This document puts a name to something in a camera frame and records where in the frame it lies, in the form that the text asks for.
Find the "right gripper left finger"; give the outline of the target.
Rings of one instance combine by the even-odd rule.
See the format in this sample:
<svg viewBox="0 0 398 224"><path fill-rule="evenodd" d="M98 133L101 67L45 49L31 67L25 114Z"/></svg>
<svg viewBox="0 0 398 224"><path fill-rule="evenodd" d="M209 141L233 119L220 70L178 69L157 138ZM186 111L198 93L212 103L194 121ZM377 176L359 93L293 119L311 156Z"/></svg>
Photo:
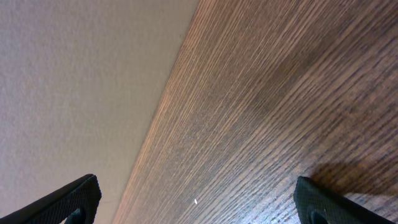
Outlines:
<svg viewBox="0 0 398 224"><path fill-rule="evenodd" d="M86 174L1 218L1 223L94 223L101 191L97 176Z"/></svg>

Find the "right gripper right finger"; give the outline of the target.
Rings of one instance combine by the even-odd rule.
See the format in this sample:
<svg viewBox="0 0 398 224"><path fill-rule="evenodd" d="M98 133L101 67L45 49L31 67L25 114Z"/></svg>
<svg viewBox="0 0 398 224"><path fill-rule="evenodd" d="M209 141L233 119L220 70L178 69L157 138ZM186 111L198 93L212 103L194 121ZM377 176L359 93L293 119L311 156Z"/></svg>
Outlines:
<svg viewBox="0 0 398 224"><path fill-rule="evenodd" d="M294 202L301 224L394 224L308 177L298 177Z"/></svg>

